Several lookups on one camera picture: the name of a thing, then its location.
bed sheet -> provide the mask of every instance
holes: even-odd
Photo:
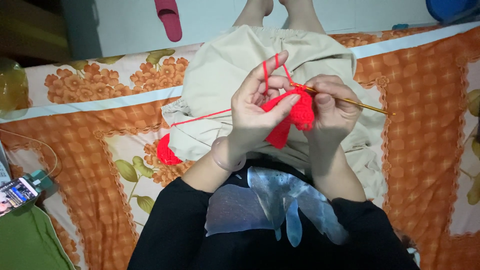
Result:
[[[371,199],[415,241],[422,269],[480,263],[475,26],[332,35],[363,56],[355,79],[396,113],[372,146],[388,191]],[[26,69],[31,108],[0,128],[45,142],[59,157],[58,191],[43,204],[78,269],[125,269],[155,198],[192,165],[163,165],[155,150],[169,129],[160,107],[180,96],[200,46]],[[54,167],[46,146],[0,139],[14,176]]]

fingernail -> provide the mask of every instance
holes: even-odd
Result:
[[[295,105],[295,103],[297,103],[297,101],[299,101],[300,95],[298,95],[298,94],[293,94],[293,95],[291,95],[291,96],[292,96],[292,97],[290,98],[290,104]]]
[[[321,97],[321,98],[318,99],[318,103],[322,104],[322,105],[327,104],[330,101],[331,98],[332,97],[330,95]]]

smartphone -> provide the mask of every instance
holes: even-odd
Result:
[[[35,199],[38,192],[25,178],[20,177],[0,186],[0,217]]]

gold crochet hook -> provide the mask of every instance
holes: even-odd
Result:
[[[291,83],[290,85],[292,85],[292,86],[300,86],[300,87],[303,86],[303,85],[301,85],[301,84],[296,84],[296,83]],[[313,92],[315,92],[315,93],[319,93],[317,90],[312,89],[312,88],[310,88],[310,87],[306,87],[306,86],[305,86],[305,88],[306,88],[307,90],[313,91]],[[374,110],[374,111],[377,111],[377,112],[381,112],[381,113],[384,113],[384,114],[387,114],[387,115],[396,115],[396,113],[394,113],[394,112],[387,112],[387,111],[384,111],[384,110],[381,110],[381,109],[378,109],[378,108],[375,108],[375,107],[372,107],[372,106],[365,105],[365,104],[363,104],[363,103],[355,102],[355,101],[350,100],[350,99],[347,99],[347,98],[337,98],[337,97],[333,97],[333,98],[339,99],[339,100],[343,100],[343,101],[348,102],[348,103],[357,104],[357,105],[360,106],[360,107],[364,107],[364,108],[367,108],[367,109],[370,109],[370,110]]]

bangle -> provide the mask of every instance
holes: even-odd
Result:
[[[247,155],[243,155],[243,157],[241,158],[240,162],[238,163],[238,165],[234,166],[234,167],[231,167],[229,166],[228,164],[226,163],[222,163],[220,161],[220,159],[218,158],[218,144],[221,143],[222,141],[226,140],[227,139],[227,136],[222,136],[222,137],[218,137],[217,139],[215,139],[215,141],[213,141],[212,143],[212,157],[213,157],[213,160],[215,161],[215,163],[222,169],[228,171],[228,172],[236,172],[238,170],[240,170],[241,168],[243,168],[243,166],[245,166],[245,162],[247,161]]]

